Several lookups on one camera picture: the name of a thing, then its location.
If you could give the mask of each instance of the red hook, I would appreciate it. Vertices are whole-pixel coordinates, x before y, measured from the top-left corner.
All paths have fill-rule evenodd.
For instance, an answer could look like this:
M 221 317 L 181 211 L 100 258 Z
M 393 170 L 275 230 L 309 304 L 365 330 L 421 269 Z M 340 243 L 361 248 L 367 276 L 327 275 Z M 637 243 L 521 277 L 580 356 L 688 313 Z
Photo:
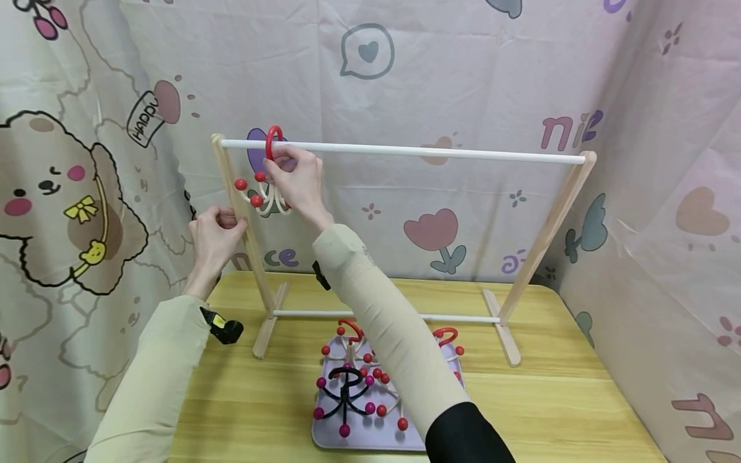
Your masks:
M 265 136 L 265 157 L 273 160 L 273 137 L 278 134 L 278 141 L 283 141 L 283 130 L 280 126 L 274 125 L 268 130 L 268 134 Z
M 361 339 L 363 339 L 363 330 L 361 330 L 358 325 L 355 324 L 352 320 L 347 319 L 340 319 L 337 321 L 337 324 L 346 324 L 348 327 L 352 328 L 355 331 L 355 334 L 358 335 L 356 338 L 350 338 L 350 343 L 353 342 L 360 342 Z
M 458 337 L 458 330 L 456 330 L 455 328 L 447 327 L 439 328 L 438 330 L 432 332 L 433 336 L 435 336 L 436 338 L 442 338 L 446 333 L 450 333 L 452 334 L 452 336 L 438 342 L 437 345 L 439 345 L 440 347 L 455 341 L 455 339 Z

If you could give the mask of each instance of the person's left hand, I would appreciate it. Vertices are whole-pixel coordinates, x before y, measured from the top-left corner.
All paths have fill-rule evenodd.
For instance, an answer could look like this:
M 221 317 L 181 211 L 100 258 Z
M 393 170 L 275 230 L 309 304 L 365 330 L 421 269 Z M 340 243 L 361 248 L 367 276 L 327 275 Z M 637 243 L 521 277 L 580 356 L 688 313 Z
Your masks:
M 193 236 L 196 258 L 183 294 L 205 301 L 245 234 L 247 221 L 237 220 L 230 207 L 211 206 L 188 224 L 188 228 Z

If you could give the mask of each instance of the wooden table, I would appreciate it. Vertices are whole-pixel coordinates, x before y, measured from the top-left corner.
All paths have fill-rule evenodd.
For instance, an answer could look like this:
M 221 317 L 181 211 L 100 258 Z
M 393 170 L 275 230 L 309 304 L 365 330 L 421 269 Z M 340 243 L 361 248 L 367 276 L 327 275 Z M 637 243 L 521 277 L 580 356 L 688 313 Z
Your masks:
M 269 274 L 290 282 L 285 309 L 347 310 L 313 275 Z M 425 313 L 487 316 L 481 287 L 503 301 L 509 284 L 394 280 Z M 209 300 L 245 331 L 239 342 L 211 337 L 190 382 L 170 461 L 426 462 L 420 454 L 327 451 L 311 440 L 319 352 L 336 320 L 282 319 L 264 360 L 252 344 L 264 310 L 249 272 L 227 274 Z M 558 295 L 531 286 L 511 319 L 522 364 L 510 368 L 488 325 L 455 325 L 468 392 L 519 463 L 665 462 L 635 412 Z

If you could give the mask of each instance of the white horizontal bar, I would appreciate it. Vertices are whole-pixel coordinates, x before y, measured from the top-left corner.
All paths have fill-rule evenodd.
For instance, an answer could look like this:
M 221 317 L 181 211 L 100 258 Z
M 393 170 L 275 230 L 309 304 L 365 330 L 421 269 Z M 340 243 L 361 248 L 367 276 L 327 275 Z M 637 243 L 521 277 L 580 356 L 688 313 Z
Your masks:
M 326 153 L 366 153 L 386 156 L 430 156 L 437 158 L 497 159 L 500 161 L 549 162 L 552 164 L 584 164 L 584 156 L 565 154 L 505 153 L 501 151 L 447 150 L 445 148 L 423 148 L 406 146 L 382 146 L 375 144 L 310 143 L 307 141 L 274 141 L 273 146 L 292 144 L 309 151 Z M 222 140 L 224 148 L 265 148 L 262 140 Z
M 349 310 L 274 310 L 273 315 L 279 317 L 305 317 L 312 319 L 354 318 Z M 499 323 L 499 317 L 479 317 L 468 315 L 436 315 L 420 313 L 423 320 L 434 322 L 461 322 L 461 323 Z

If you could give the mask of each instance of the purple tray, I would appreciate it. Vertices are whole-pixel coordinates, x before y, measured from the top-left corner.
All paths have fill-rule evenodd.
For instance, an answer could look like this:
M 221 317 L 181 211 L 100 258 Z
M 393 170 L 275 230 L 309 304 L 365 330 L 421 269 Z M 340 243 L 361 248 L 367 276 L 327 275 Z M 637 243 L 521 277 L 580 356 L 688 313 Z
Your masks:
M 337 367 L 341 367 L 345 360 L 334 360 L 330 357 L 339 357 L 346 355 L 346 349 L 343 345 L 343 339 L 347 343 L 349 336 L 336 336 L 332 339 L 328 346 L 330 347 L 329 356 L 324 358 L 324 365 L 322 368 L 322 378 L 327 381 L 326 389 L 336 396 L 340 395 L 340 387 L 345 381 L 345 374 L 341 374 L 339 378 L 330 379 L 329 373 Z M 383 367 L 377 364 L 366 364 L 362 357 L 371 351 L 371 346 L 367 342 L 363 342 L 360 348 L 356 352 L 356 359 L 353 367 L 356 369 L 366 368 L 368 374 L 371 375 L 375 368 Z M 463 372 L 461 370 L 460 359 L 455 355 L 455 346 L 450 343 L 442 346 L 442 352 L 446 359 L 451 359 L 448 365 L 452 371 L 457 371 L 460 374 L 461 385 L 465 388 L 463 382 Z M 350 380 L 355 378 L 354 375 L 349 375 Z M 392 391 L 395 391 L 393 387 L 393 381 L 388 384 L 383 384 L 381 381 L 376 380 L 372 386 L 362 396 L 352 401 L 353 405 L 358 407 L 360 410 L 365 410 L 365 405 L 368 402 L 373 402 L 376 407 L 383 404 L 387 409 L 391 408 L 396 402 L 394 394 L 389 393 L 385 388 L 389 387 Z M 365 389 L 365 382 L 360 382 L 357 386 L 350 388 L 350 394 L 354 395 Z M 323 390 L 319 390 L 316 398 L 316 406 L 321 407 L 326 413 L 332 411 L 338 405 L 338 401 L 328 396 Z M 348 407 L 347 423 L 350 426 L 350 435 L 343 438 L 339 435 L 339 428 L 342 425 L 342 408 L 337 413 L 326 419 L 314 419 L 311 425 L 311 436 L 316 445 L 321 448 L 327 449 L 357 449 L 357 450 L 386 450 L 386 451 L 412 451 L 412 452 L 424 452 L 425 443 L 422 442 L 422 438 L 419 437 L 416 428 L 412 424 L 411 420 L 408 419 L 408 415 L 405 413 L 405 418 L 408 420 L 408 428 L 406 431 L 401 431 L 397 427 L 397 422 L 401 418 L 399 406 L 397 405 L 394 409 L 388 412 L 383 418 L 374 413 L 371 416 L 363 416 L 355 413 Z

